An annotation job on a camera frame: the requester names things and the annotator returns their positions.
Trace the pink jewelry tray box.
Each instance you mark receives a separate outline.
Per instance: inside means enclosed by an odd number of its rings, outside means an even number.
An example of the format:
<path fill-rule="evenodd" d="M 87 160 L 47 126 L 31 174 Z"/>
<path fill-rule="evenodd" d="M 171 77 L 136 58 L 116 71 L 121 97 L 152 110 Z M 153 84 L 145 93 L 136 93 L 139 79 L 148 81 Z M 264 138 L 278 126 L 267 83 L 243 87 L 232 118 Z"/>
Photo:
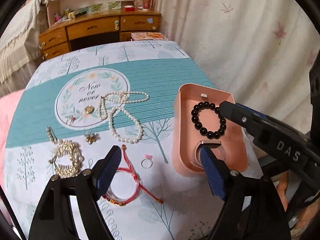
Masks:
<path fill-rule="evenodd" d="M 232 94 L 193 83 L 179 88 L 174 104 L 172 164 L 180 175 L 204 174 L 200 161 L 202 146 L 210 147 L 229 169 L 247 169 L 242 129 L 219 113 L 219 105 L 224 101 L 233 103 Z"/>

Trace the white floral curtain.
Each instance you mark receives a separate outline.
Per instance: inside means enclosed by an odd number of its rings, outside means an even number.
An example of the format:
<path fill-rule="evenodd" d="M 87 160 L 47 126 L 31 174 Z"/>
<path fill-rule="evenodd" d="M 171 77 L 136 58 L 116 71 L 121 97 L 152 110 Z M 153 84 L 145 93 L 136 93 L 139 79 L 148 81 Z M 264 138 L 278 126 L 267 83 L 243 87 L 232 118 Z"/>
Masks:
<path fill-rule="evenodd" d="M 161 31 L 237 103 L 306 133 L 319 34 L 294 0 L 157 0 Z"/>

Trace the gold comb hair crown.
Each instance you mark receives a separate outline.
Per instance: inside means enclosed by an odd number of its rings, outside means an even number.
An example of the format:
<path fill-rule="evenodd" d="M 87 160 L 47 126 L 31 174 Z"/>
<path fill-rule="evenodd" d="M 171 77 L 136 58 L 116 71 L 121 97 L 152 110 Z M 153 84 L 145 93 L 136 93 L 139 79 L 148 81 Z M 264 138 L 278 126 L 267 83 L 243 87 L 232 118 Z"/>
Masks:
<path fill-rule="evenodd" d="M 49 163 L 53 165 L 55 174 L 61 178 L 70 178 L 80 173 L 83 161 L 84 157 L 77 142 L 59 139 Z"/>

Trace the pearl bar hair clip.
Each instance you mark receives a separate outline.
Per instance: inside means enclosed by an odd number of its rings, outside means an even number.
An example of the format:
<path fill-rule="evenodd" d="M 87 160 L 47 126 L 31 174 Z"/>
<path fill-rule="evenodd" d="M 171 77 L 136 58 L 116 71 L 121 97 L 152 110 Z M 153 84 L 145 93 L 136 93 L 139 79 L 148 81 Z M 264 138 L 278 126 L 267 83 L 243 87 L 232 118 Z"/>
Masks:
<path fill-rule="evenodd" d="M 48 135 L 49 140 L 50 140 L 53 144 L 57 144 L 57 143 L 58 143 L 58 139 L 57 139 L 57 137 L 55 136 L 52 128 L 51 128 L 50 126 L 47 126 L 46 131 L 47 131 L 47 135 Z"/>

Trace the flower bee brooch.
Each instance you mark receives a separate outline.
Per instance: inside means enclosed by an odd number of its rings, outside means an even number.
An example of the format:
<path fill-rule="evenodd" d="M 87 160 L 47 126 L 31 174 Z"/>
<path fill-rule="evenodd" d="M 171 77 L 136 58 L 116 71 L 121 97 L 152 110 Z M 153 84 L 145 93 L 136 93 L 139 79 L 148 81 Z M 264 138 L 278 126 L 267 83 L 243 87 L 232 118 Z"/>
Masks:
<path fill-rule="evenodd" d="M 86 142 L 89 145 L 93 144 L 97 140 L 94 132 L 89 132 L 88 134 L 85 135 L 85 138 L 86 138 Z"/>

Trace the gold round pendant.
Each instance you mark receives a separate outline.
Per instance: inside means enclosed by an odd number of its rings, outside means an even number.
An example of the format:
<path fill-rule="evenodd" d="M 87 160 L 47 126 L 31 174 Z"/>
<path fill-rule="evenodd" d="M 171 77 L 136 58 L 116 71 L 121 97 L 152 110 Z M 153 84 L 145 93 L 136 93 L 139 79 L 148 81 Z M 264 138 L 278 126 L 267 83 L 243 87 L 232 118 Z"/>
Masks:
<path fill-rule="evenodd" d="M 88 105 L 85 107 L 86 114 L 92 114 L 95 111 L 95 108 L 92 105 Z"/>

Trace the tree print teal tablecloth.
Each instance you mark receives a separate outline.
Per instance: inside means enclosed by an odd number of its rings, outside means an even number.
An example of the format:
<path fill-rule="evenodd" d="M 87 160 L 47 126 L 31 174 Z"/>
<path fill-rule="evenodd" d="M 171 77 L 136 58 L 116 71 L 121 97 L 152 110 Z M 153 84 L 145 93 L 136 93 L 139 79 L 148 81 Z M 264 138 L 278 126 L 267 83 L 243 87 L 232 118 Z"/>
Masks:
<path fill-rule="evenodd" d="M 222 202 L 203 177 L 184 177 L 172 164 L 174 103 L 187 83 L 212 87 L 206 74 L 172 41 L 120 42 L 89 47 L 42 63 L 14 113 L 4 159 L 4 188 L 25 235 L 41 195 L 55 174 L 49 160 L 61 140 L 80 145 L 83 169 L 91 169 L 112 146 L 125 145 L 147 188 L 120 207 L 98 200 L 116 239 L 202 239 Z M 85 113 L 92 105 L 95 111 Z M 94 132 L 89 145 L 85 135 Z M 152 156 L 149 169 L 141 167 Z"/>

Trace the pink blanket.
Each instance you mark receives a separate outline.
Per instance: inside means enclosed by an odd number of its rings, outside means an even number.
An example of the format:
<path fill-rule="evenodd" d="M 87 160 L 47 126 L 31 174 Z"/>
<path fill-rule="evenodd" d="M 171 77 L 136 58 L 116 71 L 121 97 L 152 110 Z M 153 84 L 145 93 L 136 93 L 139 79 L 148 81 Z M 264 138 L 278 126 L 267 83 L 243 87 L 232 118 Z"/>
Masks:
<path fill-rule="evenodd" d="M 16 111 L 18 102 L 24 90 L 18 90 L 0 99 L 0 173 L 1 173 L 1 186 L 4 186 L 4 159 L 5 159 L 5 146 L 9 128 Z"/>

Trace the red white cup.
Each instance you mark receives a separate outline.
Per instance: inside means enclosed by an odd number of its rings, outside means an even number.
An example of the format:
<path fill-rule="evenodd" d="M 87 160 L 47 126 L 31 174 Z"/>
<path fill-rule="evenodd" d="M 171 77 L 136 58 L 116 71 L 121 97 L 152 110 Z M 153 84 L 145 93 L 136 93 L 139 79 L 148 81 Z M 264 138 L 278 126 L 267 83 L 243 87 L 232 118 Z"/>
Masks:
<path fill-rule="evenodd" d="M 143 0 L 143 10 L 150 10 L 152 7 L 152 0 Z"/>

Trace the red small box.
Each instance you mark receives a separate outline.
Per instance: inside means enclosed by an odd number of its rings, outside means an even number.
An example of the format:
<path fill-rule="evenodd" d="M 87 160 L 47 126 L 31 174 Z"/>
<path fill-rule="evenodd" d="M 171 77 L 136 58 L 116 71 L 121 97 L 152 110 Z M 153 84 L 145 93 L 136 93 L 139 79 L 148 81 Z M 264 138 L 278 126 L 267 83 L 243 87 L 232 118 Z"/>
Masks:
<path fill-rule="evenodd" d="M 124 6 L 124 11 L 125 12 L 135 11 L 135 6 L 134 5 L 125 5 Z"/>

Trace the lace covered cabinet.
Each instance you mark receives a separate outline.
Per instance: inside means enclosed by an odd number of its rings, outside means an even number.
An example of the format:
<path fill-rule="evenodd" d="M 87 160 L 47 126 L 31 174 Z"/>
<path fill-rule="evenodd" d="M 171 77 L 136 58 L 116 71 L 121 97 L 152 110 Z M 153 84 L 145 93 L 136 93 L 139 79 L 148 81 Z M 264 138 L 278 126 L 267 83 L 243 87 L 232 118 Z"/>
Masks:
<path fill-rule="evenodd" d="M 42 62 L 39 35 L 48 29 L 48 0 L 27 0 L 1 36 L 1 96 L 23 89 Z"/>

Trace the wooden desk with drawers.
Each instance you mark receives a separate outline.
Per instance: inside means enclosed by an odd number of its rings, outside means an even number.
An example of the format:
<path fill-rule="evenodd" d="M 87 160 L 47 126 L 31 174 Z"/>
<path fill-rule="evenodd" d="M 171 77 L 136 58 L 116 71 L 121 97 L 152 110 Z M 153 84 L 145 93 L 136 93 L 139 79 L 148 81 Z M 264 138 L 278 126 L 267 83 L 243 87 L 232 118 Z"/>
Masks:
<path fill-rule="evenodd" d="M 56 23 L 39 35 L 43 59 L 90 46 L 129 41 L 132 33 L 157 32 L 161 13 L 149 10 L 105 10 Z"/>

